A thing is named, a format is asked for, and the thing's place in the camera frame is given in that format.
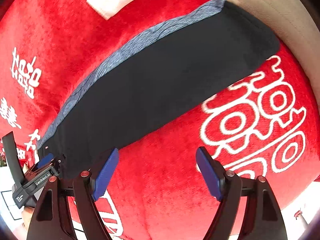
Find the person's left hand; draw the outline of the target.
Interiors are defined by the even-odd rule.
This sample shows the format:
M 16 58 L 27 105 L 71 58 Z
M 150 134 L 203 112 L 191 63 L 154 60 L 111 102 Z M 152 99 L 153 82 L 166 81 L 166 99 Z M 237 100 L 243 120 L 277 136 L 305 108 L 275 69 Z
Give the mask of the person's left hand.
M 29 206 L 25 206 L 23 211 L 22 211 L 22 219 L 23 219 L 23 228 L 28 231 L 29 230 L 29 225 L 32 219 L 34 213 L 34 208 L 33 207 L 29 207 Z

